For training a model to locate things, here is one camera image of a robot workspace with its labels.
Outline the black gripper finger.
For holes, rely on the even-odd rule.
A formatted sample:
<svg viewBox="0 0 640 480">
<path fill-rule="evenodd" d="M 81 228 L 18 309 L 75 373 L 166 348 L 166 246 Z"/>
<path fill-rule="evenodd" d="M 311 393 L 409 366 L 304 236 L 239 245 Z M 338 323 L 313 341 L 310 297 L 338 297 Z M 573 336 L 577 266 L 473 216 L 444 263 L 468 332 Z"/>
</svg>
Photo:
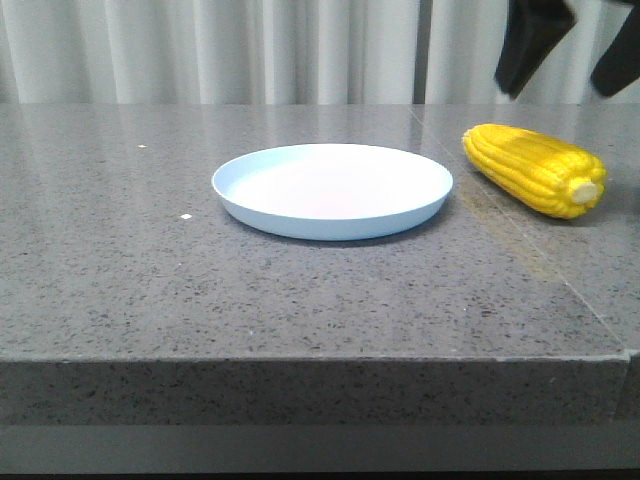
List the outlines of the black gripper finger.
<svg viewBox="0 0 640 480">
<path fill-rule="evenodd" d="M 511 0 L 494 79 L 516 99 L 549 53 L 576 23 L 562 0 Z"/>
<path fill-rule="evenodd" d="M 590 76 L 591 85 L 601 97 L 613 97 L 639 79 L 639 2 L 622 4 L 631 9 Z"/>
</svg>

